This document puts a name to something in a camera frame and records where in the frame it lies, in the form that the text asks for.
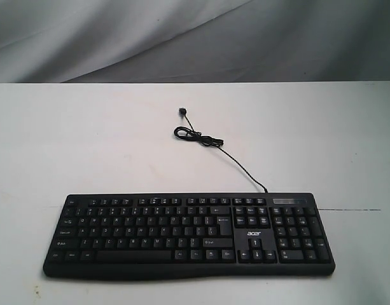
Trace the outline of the grey backdrop cloth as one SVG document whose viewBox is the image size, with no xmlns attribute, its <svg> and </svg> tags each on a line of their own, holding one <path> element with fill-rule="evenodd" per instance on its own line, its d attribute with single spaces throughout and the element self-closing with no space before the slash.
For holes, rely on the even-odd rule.
<svg viewBox="0 0 390 305">
<path fill-rule="evenodd" d="M 0 1 L 0 83 L 390 80 L 390 1 Z"/>
</svg>

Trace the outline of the black acer keyboard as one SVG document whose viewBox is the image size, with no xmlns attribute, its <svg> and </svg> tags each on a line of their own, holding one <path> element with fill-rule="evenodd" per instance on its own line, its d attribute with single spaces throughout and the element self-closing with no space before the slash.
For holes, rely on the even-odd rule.
<svg viewBox="0 0 390 305">
<path fill-rule="evenodd" d="M 70 194 L 43 272 L 164 280 L 329 276 L 335 266 L 310 193 Z"/>
</svg>

